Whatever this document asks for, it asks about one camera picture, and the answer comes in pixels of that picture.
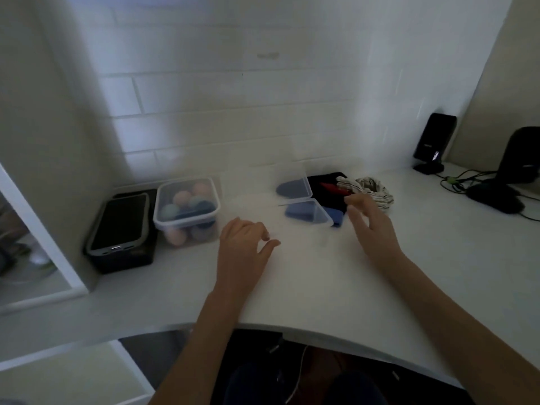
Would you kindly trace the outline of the person's left hand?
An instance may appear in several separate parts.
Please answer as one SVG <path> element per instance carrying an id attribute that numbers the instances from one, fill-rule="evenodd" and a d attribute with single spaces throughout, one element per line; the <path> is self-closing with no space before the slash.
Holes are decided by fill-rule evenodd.
<path id="1" fill-rule="evenodd" d="M 222 229 L 219 239 L 217 281 L 214 290 L 243 304 L 258 284 L 269 259 L 258 253 L 271 240 L 262 222 L 235 217 Z"/>

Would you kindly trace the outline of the person's right hand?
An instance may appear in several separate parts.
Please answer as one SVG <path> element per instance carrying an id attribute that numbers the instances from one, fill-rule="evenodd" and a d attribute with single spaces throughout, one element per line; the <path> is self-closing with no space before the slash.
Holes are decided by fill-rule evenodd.
<path id="1" fill-rule="evenodd" d="M 352 194 L 344 202 L 362 212 L 368 232 L 355 232 L 370 262 L 378 269 L 395 268 L 407 258 L 397 240 L 390 218 L 366 194 Z"/>

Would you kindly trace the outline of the person's right forearm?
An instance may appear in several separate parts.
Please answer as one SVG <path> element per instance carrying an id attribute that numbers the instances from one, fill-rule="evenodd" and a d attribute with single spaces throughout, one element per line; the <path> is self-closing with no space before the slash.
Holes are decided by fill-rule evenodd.
<path id="1" fill-rule="evenodd" d="M 540 405 L 540 370 L 402 253 L 375 259 L 476 405 Z"/>

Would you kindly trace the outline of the person's left forearm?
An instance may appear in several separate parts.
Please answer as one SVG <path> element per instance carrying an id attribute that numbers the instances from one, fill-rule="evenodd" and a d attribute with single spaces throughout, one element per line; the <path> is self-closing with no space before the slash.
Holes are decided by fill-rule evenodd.
<path id="1" fill-rule="evenodd" d="M 221 361 L 249 294 L 215 288 L 148 405 L 210 405 Z"/>

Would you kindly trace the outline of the blue cloth piece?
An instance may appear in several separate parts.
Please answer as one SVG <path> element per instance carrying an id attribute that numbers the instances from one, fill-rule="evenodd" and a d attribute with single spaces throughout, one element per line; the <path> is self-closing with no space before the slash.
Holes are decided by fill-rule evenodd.
<path id="1" fill-rule="evenodd" d="M 329 208 L 329 207 L 326 207 L 326 206 L 323 206 L 322 208 L 329 215 L 329 217 L 332 219 L 332 221 L 333 221 L 332 227 L 334 227 L 334 228 L 341 227 L 341 225 L 343 223 L 343 219 L 345 217 L 345 212 L 341 211 L 341 210 L 334 209 L 334 208 Z"/>

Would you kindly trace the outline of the black cloth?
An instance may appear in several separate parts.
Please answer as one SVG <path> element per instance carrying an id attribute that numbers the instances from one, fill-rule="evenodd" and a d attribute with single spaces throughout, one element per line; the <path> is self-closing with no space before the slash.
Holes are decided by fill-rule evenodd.
<path id="1" fill-rule="evenodd" d="M 315 200 L 317 200 L 317 202 L 321 206 L 326 206 L 329 208 L 334 208 L 334 209 L 346 212 L 347 205 L 343 200 L 344 197 L 336 196 L 331 193 L 328 193 L 328 191 L 326 191 L 319 184 L 319 183 L 331 183 L 331 184 L 336 185 L 336 177 L 338 176 L 347 177 L 342 172 L 333 172 L 329 174 L 308 176 L 307 179 L 309 181 L 310 187 L 313 192 L 312 197 Z"/>

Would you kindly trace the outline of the striped white scrunchie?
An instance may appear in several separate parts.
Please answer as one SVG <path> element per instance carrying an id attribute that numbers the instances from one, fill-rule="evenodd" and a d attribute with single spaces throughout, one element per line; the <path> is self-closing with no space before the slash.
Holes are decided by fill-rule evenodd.
<path id="1" fill-rule="evenodd" d="M 366 176 L 358 179 L 338 176 L 336 177 L 338 188 L 347 190 L 350 194 L 366 194 L 370 196 L 377 207 L 387 213 L 394 204 L 394 196 L 374 177 Z"/>

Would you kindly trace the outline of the red small item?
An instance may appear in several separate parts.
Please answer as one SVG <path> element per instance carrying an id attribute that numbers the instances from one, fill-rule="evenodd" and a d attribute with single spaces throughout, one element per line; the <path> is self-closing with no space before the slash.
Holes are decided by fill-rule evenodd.
<path id="1" fill-rule="evenodd" d="M 331 184 L 331 183 L 319 183 L 321 187 L 323 187 L 326 191 L 328 191 L 328 193 L 331 193 L 333 195 L 336 195 L 336 196 L 341 196 L 341 197 L 347 197 L 349 195 L 351 195 L 351 192 L 350 190 L 346 190 L 344 188 L 340 188 L 338 187 L 337 185 L 335 184 Z"/>

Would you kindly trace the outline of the blue makeup sponge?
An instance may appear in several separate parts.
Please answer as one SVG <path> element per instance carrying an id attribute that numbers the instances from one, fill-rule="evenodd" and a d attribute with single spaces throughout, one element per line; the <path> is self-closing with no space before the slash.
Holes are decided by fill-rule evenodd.
<path id="1" fill-rule="evenodd" d="M 280 183 L 276 187 L 275 192 L 280 197 L 287 199 L 311 198 L 313 195 L 309 181 L 305 176 L 301 179 Z"/>
<path id="2" fill-rule="evenodd" d="M 285 216 L 310 224 L 323 224 L 327 221 L 318 204 L 312 201 L 289 204 L 285 208 Z"/>

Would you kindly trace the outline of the clear plastic hinged box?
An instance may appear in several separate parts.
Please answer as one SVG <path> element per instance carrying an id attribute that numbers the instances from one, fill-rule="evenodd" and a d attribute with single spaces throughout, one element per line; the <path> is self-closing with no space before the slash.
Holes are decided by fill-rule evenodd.
<path id="1" fill-rule="evenodd" d="M 332 217 L 313 197 L 307 174 L 301 165 L 278 163 L 272 170 L 271 194 L 285 217 L 305 224 L 331 227 Z"/>

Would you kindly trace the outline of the small black speaker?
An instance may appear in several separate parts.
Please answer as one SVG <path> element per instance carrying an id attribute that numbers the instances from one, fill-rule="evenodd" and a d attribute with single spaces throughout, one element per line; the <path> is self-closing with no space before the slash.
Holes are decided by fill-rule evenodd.
<path id="1" fill-rule="evenodd" d="M 442 155 L 455 131 L 457 117 L 441 113 L 432 113 L 416 146 L 413 158 L 421 163 L 413 170 L 424 175 L 439 174 L 444 170 Z"/>

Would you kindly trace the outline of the black box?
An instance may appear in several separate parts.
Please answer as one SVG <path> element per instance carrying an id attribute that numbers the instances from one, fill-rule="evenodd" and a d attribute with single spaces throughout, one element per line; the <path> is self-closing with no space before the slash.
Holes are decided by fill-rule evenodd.
<path id="1" fill-rule="evenodd" d="M 85 253 L 85 246 L 91 234 L 91 231 L 95 223 L 97 222 L 98 217 L 96 218 L 96 221 L 94 222 L 91 228 L 91 231 L 89 235 L 87 236 L 87 239 L 82 249 L 82 253 L 83 255 L 85 255 L 85 257 L 87 257 L 87 259 L 91 262 L 91 264 L 95 267 L 95 269 L 97 269 L 97 271 L 100 272 L 101 274 L 111 274 L 111 273 L 121 272 L 128 269 L 147 266 L 147 265 L 152 264 L 153 262 L 154 252 L 155 252 L 155 248 L 157 244 L 157 236 L 158 236 L 158 231 L 152 219 L 154 208 L 156 205 L 157 189 L 153 188 L 153 189 L 147 189 L 147 190 L 138 190 L 135 192 L 120 193 L 109 198 L 107 202 L 111 199 L 128 197 L 132 195 L 138 195 L 141 193 L 147 193 L 150 198 L 150 209 L 148 211 L 148 221 L 150 224 L 150 231 L 149 231 L 146 241 L 142 245 L 126 250 L 126 251 L 119 251 L 119 252 L 112 253 L 110 255 L 101 256 L 101 257 L 94 257 L 94 256 L 87 255 Z"/>

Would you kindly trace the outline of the person's legs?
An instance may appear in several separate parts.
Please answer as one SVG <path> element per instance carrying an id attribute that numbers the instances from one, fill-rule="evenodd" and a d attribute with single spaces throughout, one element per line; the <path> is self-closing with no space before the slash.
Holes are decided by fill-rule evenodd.
<path id="1" fill-rule="evenodd" d="M 233 332 L 211 405 L 474 405 L 456 388 L 392 363 Z"/>

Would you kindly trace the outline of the smartphone in grey case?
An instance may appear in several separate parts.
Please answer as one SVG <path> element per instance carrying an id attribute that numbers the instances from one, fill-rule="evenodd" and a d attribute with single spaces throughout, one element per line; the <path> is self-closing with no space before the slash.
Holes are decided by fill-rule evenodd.
<path id="1" fill-rule="evenodd" d="M 102 257 L 142 245 L 149 234 L 147 193 L 111 199 L 102 207 L 85 246 L 85 253 Z"/>

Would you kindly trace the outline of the large black speaker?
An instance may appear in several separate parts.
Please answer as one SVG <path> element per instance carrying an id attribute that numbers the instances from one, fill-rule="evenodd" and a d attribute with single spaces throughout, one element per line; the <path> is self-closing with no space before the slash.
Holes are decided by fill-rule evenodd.
<path id="1" fill-rule="evenodd" d="M 525 206 L 514 184 L 533 183 L 540 176 L 540 127 L 517 129 L 508 141 L 495 177 L 467 188 L 465 195 L 505 214 L 519 214 Z"/>

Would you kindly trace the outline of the white framed mirror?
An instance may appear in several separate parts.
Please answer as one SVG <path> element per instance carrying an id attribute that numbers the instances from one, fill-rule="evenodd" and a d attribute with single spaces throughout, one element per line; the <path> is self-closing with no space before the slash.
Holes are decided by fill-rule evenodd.
<path id="1" fill-rule="evenodd" d="M 0 164 L 0 316 L 90 292 Z"/>

